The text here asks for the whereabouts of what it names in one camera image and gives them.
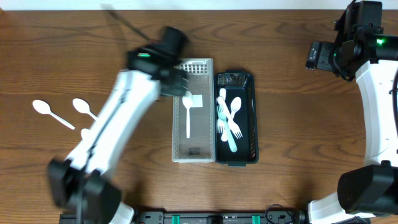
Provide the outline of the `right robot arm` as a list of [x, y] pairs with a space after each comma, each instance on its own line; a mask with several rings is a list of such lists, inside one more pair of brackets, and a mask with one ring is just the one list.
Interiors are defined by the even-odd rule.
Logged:
[[341, 175], [337, 190], [308, 204], [310, 223], [348, 223], [397, 215], [397, 37], [375, 27], [312, 42], [306, 68], [326, 70], [359, 87], [364, 165]]

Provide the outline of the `white fork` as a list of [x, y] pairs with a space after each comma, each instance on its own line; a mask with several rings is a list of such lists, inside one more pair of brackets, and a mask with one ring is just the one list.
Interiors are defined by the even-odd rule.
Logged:
[[218, 111], [218, 117], [224, 123], [224, 131], [223, 132], [227, 136], [229, 148], [230, 148], [231, 152], [237, 152], [238, 148], [237, 148], [237, 145], [235, 143], [234, 137], [233, 137], [233, 135], [231, 133], [231, 130], [230, 130], [229, 126], [228, 126], [226, 115], [223, 112], [223, 107], [221, 105], [218, 105], [217, 106], [217, 111]]
[[229, 127], [229, 129], [231, 130], [231, 132], [234, 134], [234, 136], [235, 136], [237, 139], [242, 138], [242, 137], [243, 137], [243, 134], [242, 134], [242, 132], [241, 132], [239, 126], [234, 122], [234, 120], [233, 120], [233, 118], [232, 118], [232, 116], [231, 116], [231, 113], [230, 113], [229, 110], [228, 110], [228, 107], [227, 107], [227, 105], [226, 105], [225, 100], [224, 100], [221, 96], [218, 96], [216, 100], [217, 100], [217, 103], [218, 103], [218, 104], [220, 105], [220, 107], [221, 107], [221, 112], [222, 112], [222, 113], [226, 116], [226, 118], [227, 118], [227, 124], [228, 124], [228, 127]]
[[[223, 99], [225, 99], [225, 98], [226, 98], [226, 90], [225, 90], [224, 88], [220, 88], [219, 95], [220, 95], [220, 97], [222, 97]], [[222, 133], [223, 133], [223, 130], [224, 130], [223, 121], [222, 121], [220, 118], [218, 118], [218, 119], [217, 119], [217, 132], [218, 132], [219, 134], [222, 134]]]

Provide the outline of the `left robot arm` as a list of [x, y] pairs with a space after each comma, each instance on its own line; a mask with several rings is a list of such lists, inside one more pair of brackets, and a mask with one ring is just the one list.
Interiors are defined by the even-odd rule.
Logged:
[[184, 95], [187, 73], [177, 69], [179, 47], [147, 45], [127, 53], [114, 88], [88, 137], [61, 161], [47, 166], [52, 198], [58, 207], [73, 210], [77, 223], [131, 223], [134, 210], [122, 203], [111, 182], [128, 140], [159, 96]]

